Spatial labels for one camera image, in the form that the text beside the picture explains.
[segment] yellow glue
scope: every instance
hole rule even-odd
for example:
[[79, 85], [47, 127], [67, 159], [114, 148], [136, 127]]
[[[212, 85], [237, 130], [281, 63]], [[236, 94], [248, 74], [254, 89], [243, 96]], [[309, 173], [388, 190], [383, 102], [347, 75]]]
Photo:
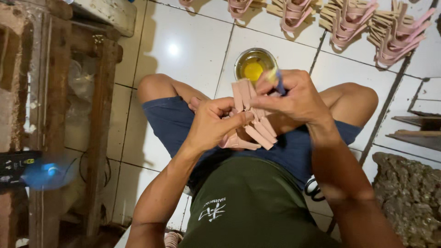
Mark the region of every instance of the yellow glue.
[[257, 81], [263, 72], [262, 62], [258, 58], [252, 58], [246, 61], [243, 69], [243, 75], [250, 81]]

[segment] white tile floor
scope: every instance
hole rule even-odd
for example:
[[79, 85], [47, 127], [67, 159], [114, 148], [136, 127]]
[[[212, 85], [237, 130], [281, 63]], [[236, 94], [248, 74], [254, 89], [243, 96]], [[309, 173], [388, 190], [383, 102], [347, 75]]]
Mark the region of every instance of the white tile floor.
[[[380, 9], [390, 9], [390, 0], [378, 2]], [[422, 0], [410, 4], [408, 13], [419, 17], [430, 3], [430, 0]], [[346, 50], [335, 52], [329, 45], [329, 33], [325, 34], [324, 29], [318, 26], [317, 14], [308, 23], [302, 24], [302, 32], [292, 36], [280, 31], [278, 17], [260, 9], [250, 9], [243, 21], [234, 22], [226, 11], [227, 2], [224, 0], [195, 0], [187, 11], [177, 0], [136, 0], [134, 4], [138, 9], [135, 34], [119, 41], [124, 48], [124, 56], [123, 62], [116, 68], [117, 84], [109, 130], [107, 154], [113, 161], [111, 167], [116, 173], [112, 178], [117, 180], [117, 185], [115, 182], [110, 184], [105, 202], [108, 211], [113, 213], [110, 218], [114, 222], [123, 225], [130, 223], [142, 191], [170, 161], [169, 154], [153, 134], [138, 103], [136, 88], [142, 77], [165, 73], [211, 98], [231, 96], [230, 83], [235, 81], [234, 62], [242, 51], [252, 47], [270, 51], [281, 68], [310, 71], [319, 91], [340, 83], [355, 82], [377, 92], [377, 110], [350, 145], [358, 160], [363, 151], [370, 149], [363, 164], [370, 180], [377, 172], [377, 165], [371, 158], [376, 151], [400, 154], [441, 168], [440, 152], [385, 136], [398, 129], [415, 130], [415, 127], [391, 120], [391, 117], [413, 115], [407, 109], [422, 78], [432, 79], [423, 85], [415, 108], [424, 108], [429, 101], [432, 105], [441, 104], [441, 82], [433, 78], [441, 77], [440, 36], [436, 25], [427, 31], [428, 38], [416, 50], [405, 72], [408, 76], [402, 78], [387, 114], [382, 117], [381, 110], [388, 102], [402, 60], [388, 71], [375, 68], [375, 50], [366, 40], [366, 33]], [[378, 118], [383, 118], [379, 131], [372, 148], [367, 147]], [[86, 151], [88, 128], [84, 126], [67, 126], [66, 147]], [[328, 204], [312, 202], [309, 197], [306, 200], [319, 227], [327, 230], [333, 215]], [[185, 232], [190, 204], [191, 197], [183, 194], [167, 227]], [[338, 229], [334, 229], [332, 236], [340, 238]]]

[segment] hand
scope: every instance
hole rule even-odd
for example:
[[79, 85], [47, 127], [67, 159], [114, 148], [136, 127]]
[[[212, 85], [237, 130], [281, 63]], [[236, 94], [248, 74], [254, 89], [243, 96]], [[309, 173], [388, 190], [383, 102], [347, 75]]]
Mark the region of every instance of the hand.
[[254, 119], [250, 111], [221, 119], [234, 107], [232, 97], [200, 101], [188, 132], [185, 145], [197, 154], [215, 147], [232, 129], [239, 128]]
[[265, 75], [266, 73], [262, 73], [256, 82], [256, 92], [259, 96], [251, 100], [251, 106], [281, 111], [294, 120], [308, 125], [332, 120], [328, 107], [322, 101], [306, 71], [281, 70], [283, 86], [288, 92], [285, 97], [279, 98], [262, 96], [276, 86], [268, 82]]

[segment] fingernail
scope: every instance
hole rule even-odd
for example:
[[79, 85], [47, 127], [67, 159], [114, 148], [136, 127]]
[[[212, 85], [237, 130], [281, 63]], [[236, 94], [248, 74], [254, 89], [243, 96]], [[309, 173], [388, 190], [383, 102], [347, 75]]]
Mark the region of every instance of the fingernail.
[[245, 117], [247, 120], [254, 120], [254, 114], [251, 111], [245, 112]]

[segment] metal bowl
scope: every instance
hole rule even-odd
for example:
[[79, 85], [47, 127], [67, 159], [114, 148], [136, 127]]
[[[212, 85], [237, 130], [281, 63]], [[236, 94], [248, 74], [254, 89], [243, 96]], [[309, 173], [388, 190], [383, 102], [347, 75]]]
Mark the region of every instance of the metal bowl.
[[247, 61], [250, 59], [260, 59], [260, 65], [263, 70], [271, 70], [275, 66], [277, 66], [276, 59], [274, 56], [265, 49], [262, 48], [251, 48], [240, 54], [239, 58], [237, 58], [236, 63], [234, 64], [234, 77], [236, 81], [242, 78], [245, 78], [243, 73], [244, 66], [247, 64]]

